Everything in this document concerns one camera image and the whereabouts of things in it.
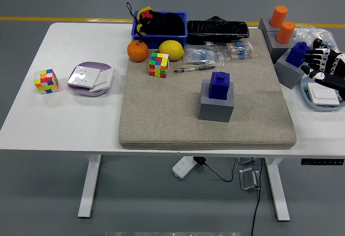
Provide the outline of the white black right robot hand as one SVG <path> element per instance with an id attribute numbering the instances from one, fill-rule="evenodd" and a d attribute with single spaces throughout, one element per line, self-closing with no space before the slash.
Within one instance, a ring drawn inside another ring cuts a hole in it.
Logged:
<path id="1" fill-rule="evenodd" d="M 337 90 L 344 100 L 344 53 L 329 48 L 307 50 L 301 69 L 316 83 Z"/>

